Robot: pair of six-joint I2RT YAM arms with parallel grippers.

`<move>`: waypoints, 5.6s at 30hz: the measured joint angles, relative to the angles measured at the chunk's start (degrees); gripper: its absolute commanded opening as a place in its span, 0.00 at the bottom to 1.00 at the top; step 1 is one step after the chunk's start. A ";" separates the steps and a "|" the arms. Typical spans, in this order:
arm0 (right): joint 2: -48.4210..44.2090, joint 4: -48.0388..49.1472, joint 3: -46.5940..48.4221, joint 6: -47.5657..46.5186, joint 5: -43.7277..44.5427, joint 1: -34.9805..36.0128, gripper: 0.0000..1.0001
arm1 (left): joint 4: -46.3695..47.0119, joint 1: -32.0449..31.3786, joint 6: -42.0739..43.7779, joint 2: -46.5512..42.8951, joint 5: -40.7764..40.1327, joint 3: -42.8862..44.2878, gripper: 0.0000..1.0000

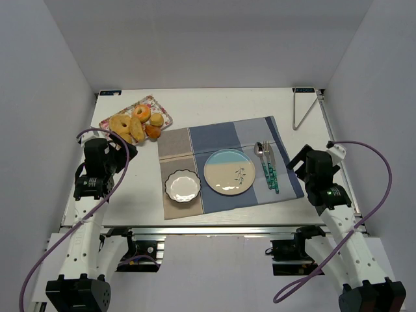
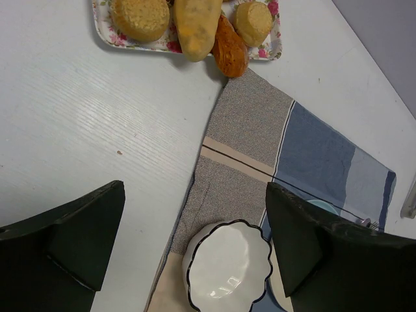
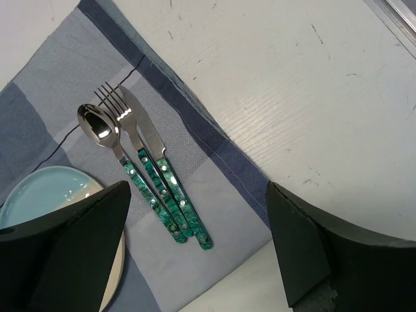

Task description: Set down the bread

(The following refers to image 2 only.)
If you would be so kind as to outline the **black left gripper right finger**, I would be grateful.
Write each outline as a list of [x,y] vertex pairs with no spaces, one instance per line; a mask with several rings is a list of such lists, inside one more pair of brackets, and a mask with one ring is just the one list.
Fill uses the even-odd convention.
[[325,211],[277,183],[266,212],[295,311],[414,311],[415,241]]

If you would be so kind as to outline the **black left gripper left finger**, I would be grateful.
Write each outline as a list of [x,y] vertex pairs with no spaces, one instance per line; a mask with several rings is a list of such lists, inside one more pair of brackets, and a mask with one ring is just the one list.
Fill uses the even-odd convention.
[[90,311],[122,218],[125,190],[111,181],[1,227],[2,311]]

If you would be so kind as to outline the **long yellow bread roll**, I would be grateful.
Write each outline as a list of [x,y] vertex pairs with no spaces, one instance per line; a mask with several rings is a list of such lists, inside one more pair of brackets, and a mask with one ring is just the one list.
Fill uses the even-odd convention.
[[182,53],[191,62],[203,60],[212,50],[222,0],[175,0],[174,23]]

